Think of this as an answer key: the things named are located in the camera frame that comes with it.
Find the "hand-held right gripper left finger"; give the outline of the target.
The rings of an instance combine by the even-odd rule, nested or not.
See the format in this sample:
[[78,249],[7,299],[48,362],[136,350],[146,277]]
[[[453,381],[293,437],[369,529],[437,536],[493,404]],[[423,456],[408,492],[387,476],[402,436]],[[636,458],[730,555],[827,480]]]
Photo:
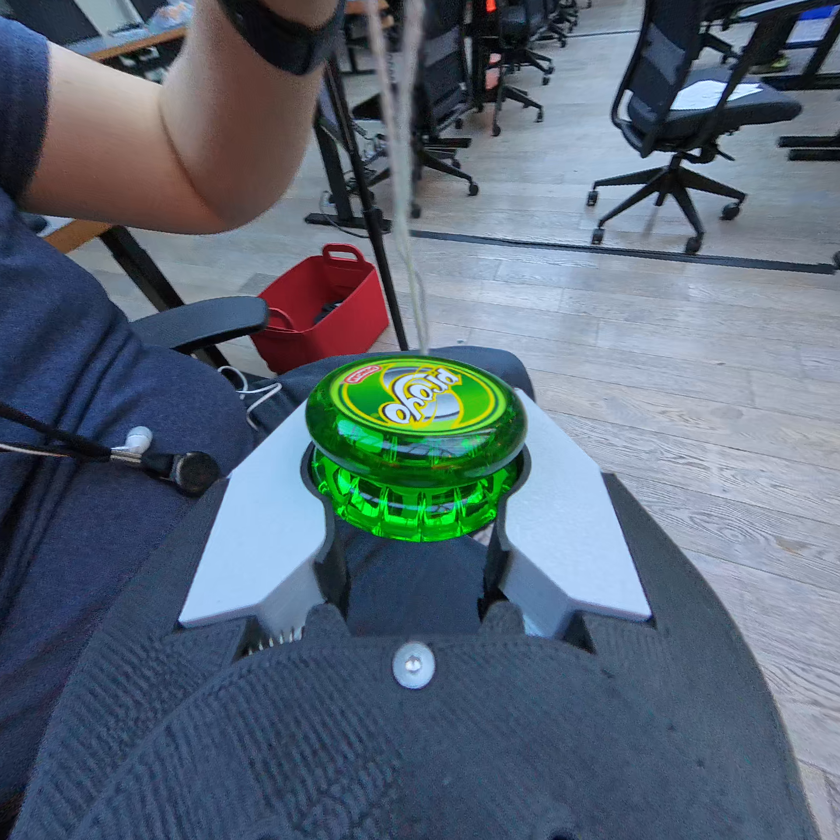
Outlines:
[[346,613],[350,576],[331,502],[310,477],[313,442],[289,416],[227,480],[178,622],[253,619],[275,644],[300,641],[313,607]]

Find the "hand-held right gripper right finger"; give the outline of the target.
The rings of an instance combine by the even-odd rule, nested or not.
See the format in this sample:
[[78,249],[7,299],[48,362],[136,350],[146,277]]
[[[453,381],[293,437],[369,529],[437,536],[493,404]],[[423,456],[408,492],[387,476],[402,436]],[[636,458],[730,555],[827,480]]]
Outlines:
[[559,638],[575,615],[652,618],[600,467],[521,389],[520,474],[499,501],[481,608],[508,600],[530,635]]

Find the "green yoyo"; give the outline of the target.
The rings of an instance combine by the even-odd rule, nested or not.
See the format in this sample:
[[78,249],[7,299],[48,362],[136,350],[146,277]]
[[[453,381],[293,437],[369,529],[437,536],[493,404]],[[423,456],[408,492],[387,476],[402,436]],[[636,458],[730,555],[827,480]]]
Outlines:
[[508,383],[429,355],[346,364],[314,387],[305,417],[309,475],[335,515],[412,543],[494,522],[519,480],[528,432]]

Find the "person's left forearm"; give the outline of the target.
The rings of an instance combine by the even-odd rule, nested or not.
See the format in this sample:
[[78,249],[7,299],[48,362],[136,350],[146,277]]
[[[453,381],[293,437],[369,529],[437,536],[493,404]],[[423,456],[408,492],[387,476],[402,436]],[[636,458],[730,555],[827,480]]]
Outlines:
[[[318,27],[337,2],[263,2]],[[196,2],[162,84],[47,43],[45,127],[15,202],[34,214],[210,235],[270,209],[297,173],[322,84],[261,59]]]

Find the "black badge reel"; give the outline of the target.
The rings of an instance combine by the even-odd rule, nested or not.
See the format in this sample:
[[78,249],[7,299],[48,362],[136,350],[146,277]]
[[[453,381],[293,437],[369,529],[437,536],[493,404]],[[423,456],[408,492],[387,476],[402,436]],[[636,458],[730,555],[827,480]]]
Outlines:
[[146,452],[140,466],[148,476],[173,485],[185,497],[201,497],[217,482],[221,469],[216,459],[201,451],[184,454]]

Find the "white earbud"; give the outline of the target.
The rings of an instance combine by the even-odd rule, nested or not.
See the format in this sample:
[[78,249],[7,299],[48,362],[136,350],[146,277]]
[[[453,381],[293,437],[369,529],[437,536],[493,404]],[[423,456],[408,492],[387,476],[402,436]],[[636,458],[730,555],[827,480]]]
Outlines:
[[143,458],[150,450],[152,443],[153,433],[149,428],[133,427],[129,430],[123,445],[111,448],[109,462],[137,469],[142,468]]

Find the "person's navy shirt torso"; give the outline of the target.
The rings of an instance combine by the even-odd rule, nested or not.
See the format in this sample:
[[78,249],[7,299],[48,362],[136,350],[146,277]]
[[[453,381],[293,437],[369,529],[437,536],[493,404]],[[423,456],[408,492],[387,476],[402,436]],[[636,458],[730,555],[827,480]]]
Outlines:
[[[98,280],[28,229],[16,201],[46,132],[46,39],[2,21],[2,402],[107,446],[149,427],[224,474],[256,436],[231,384],[142,342]],[[2,803],[21,795],[89,636],[193,499],[121,465],[2,452]]]

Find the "red plastic basket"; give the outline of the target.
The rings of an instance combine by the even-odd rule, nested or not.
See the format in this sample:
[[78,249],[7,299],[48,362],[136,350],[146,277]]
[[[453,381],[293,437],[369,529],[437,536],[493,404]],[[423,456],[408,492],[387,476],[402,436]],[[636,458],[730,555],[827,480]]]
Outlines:
[[266,327],[252,335],[268,368],[284,374],[334,356],[361,354],[389,326],[374,265],[353,245],[327,244],[259,294]]

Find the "wooden desk with black leg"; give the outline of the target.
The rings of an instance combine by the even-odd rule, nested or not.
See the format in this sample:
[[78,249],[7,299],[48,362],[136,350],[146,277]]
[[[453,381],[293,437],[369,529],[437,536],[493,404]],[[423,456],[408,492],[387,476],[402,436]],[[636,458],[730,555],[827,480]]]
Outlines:
[[45,222],[38,236],[64,255],[99,239],[157,312],[185,306],[185,301],[126,227],[63,217],[46,217]]

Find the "black stand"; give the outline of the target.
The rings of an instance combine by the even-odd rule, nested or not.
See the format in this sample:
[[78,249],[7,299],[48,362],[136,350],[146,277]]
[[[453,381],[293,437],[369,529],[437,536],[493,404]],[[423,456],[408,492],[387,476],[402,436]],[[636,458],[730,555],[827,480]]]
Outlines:
[[380,275],[396,341],[400,350],[408,351],[410,346],[406,338],[403,317],[396,299],[392,273],[385,253],[382,213],[375,205],[371,191],[366,184],[361,153],[357,140],[355,139],[353,121],[344,93],[338,59],[335,54],[330,57],[328,64],[324,68],[324,83],[329,92],[332,109],[337,120],[341,143],[350,159],[350,166],[360,199],[364,226],[371,242],[375,264]]

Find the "white paper sheet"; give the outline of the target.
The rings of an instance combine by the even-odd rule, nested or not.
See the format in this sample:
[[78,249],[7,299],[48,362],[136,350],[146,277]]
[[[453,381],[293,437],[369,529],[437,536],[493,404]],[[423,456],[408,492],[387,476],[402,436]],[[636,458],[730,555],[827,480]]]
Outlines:
[[736,101],[761,93],[762,85],[758,82],[739,83],[727,97],[724,93],[728,84],[724,81],[701,79],[682,88],[673,100],[672,111],[695,111],[714,109],[720,101]]

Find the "black office chair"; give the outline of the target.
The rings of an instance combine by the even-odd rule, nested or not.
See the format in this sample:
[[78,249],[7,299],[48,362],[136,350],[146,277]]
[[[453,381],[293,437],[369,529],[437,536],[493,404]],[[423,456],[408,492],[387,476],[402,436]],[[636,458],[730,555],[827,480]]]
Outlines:
[[477,196],[478,184],[458,159],[472,139],[445,137],[447,130],[463,130],[474,106],[466,56],[466,6],[464,1],[425,3],[409,110],[408,161],[412,186],[428,169],[465,181],[468,195]]
[[[752,125],[788,122],[802,111],[798,101],[758,78],[748,77],[753,55],[760,47],[762,30],[778,18],[769,24],[750,23],[756,28],[734,65],[694,68],[705,47],[700,30],[705,9],[705,2],[647,1],[644,4],[637,43],[612,103],[611,121],[642,159],[653,153],[668,154],[670,159],[659,168],[593,182],[586,198],[588,207],[597,204],[601,187],[639,185],[639,189],[601,217],[592,231],[592,245],[602,244],[605,225],[614,217],[649,196],[655,196],[657,207],[671,196],[694,230],[686,241],[685,252],[699,253],[706,231],[690,191],[727,198],[729,203],[721,210],[724,221],[740,214],[746,195],[685,168],[684,163],[703,165],[718,156],[726,157],[718,144],[722,135]],[[736,101],[720,101],[714,109],[672,111],[670,106],[679,90],[701,79],[726,82],[724,97],[741,82],[758,82],[762,91]]]
[[544,2],[473,1],[471,3],[471,84],[474,108],[493,106],[491,135],[501,134],[499,116],[505,101],[518,102],[535,111],[536,123],[544,119],[543,105],[524,89],[512,85],[511,73],[528,66],[539,70],[542,84],[550,83],[553,64],[532,51],[531,44],[546,26]]

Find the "black-legged desk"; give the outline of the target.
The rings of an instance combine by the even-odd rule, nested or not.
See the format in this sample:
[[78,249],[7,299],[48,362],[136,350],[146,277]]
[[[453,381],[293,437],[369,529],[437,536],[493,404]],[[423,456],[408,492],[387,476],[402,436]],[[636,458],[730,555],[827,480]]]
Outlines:
[[[726,29],[740,23],[769,24],[777,18],[799,18],[814,8],[831,7],[833,14],[820,38],[795,40],[786,44],[787,49],[808,49],[811,57],[797,74],[765,74],[769,84],[778,91],[831,91],[839,89],[838,72],[824,73],[823,63],[838,46],[838,2],[706,2],[706,31],[704,46],[721,54],[721,62],[735,59],[727,43],[711,34],[714,22]],[[838,161],[839,132],[829,135],[783,135],[778,140],[780,148],[788,151],[790,161]]]

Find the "black wristband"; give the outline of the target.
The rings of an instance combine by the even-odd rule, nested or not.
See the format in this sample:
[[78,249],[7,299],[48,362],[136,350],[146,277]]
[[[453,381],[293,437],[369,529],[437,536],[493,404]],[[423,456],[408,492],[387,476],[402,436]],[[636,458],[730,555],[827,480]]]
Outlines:
[[260,1],[218,1],[228,22],[255,53],[272,67],[305,77],[333,54],[343,33],[345,2],[337,2],[331,17],[309,27],[282,17]]

